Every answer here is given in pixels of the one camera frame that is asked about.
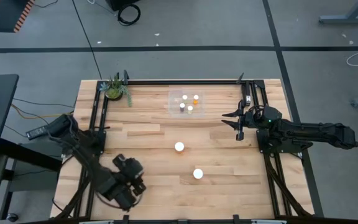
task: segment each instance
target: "clear plastic container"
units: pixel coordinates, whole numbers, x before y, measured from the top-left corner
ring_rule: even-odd
[[[187,96],[187,100],[182,98],[183,95]],[[197,104],[193,103],[194,96],[198,95]],[[179,105],[185,104],[185,110],[180,111]],[[187,107],[192,106],[193,111],[188,114]],[[204,92],[201,90],[170,90],[168,94],[168,111],[174,118],[202,118],[204,116]]]

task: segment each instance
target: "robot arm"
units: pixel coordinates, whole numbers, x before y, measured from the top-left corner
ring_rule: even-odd
[[[236,137],[238,141],[243,140],[242,129],[247,127],[259,129],[260,135],[264,135],[260,143],[270,148],[293,144],[299,145],[299,151],[295,152],[300,152],[310,147],[313,144],[312,141],[326,142],[341,149],[352,149],[358,146],[354,131],[350,127],[340,123],[293,123],[282,119],[282,114],[269,106],[254,106],[244,114],[237,110],[223,116],[239,117],[237,122],[222,120],[238,131]]]
[[[144,171],[140,162],[133,158],[126,159],[119,154],[112,160],[119,172],[103,167],[92,153],[95,148],[102,145],[98,135],[78,129],[77,122],[72,116],[64,116],[70,122],[69,127],[60,138],[50,136],[50,139],[68,149],[86,168],[87,178],[94,184],[97,193],[109,201],[114,199],[123,211],[129,211],[136,205],[136,198],[132,192],[135,196],[139,196],[146,189],[142,180]]]

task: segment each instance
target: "wooden tabletop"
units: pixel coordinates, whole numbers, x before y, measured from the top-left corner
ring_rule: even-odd
[[[81,82],[74,112],[81,129],[88,129],[90,123],[96,82]],[[281,81],[265,80],[265,85],[269,105],[281,111],[283,118],[290,119]],[[143,165],[147,190],[140,204],[129,212],[131,220],[232,219],[234,214],[240,218],[273,218],[256,130],[244,128],[244,140],[236,141],[236,132],[221,122],[222,114],[237,109],[240,85],[137,85],[129,89],[131,108],[127,106],[126,96],[108,104],[106,126],[111,128],[106,130],[105,153],[100,163],[117,170],[112,159],[122,153]],[[203,92],[202,116],[173,118],[168,96],[170,91],[178,89]],[[100,115],[99,109],[96,125]],[[185,144],[182,153],[174,150],[178,141]],[[281,154],[281,159],[287,187],[302,206],[313,213],[301,161],[290,154]],[[200,180],[193,177],[196,168],[204,172]],[[81,166],[75,159],[62,168],[55,194],[60,207],[64,207],[77,190],[80,171]],[[277,195],[283,214],[281,194]],[[59,212],[53,207],[51,216]],[[92,220],[120,220],[125,214],[94,198]]]

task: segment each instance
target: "plant pot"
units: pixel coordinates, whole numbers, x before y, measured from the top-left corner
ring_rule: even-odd
[[[124,93],[121,93],[117,98],[110,98],[110,97],[107,96],[106,93],[104,93],[105,97],[107,97],[111,101],[119,101],[122,98],[123,94]]]

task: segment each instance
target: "potted plant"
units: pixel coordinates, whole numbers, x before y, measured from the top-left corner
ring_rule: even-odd
[[[100,86],[100,91],[104,91],[104,95],[111,101],[118,101],[125,94],[127,95],[128,106],[132,106],[131,93],[128,90],[128,87],[124,85],[123,81],[118,78],[117,75],[114,76],[114,79],[110,77],[110,80],[104,82]]]

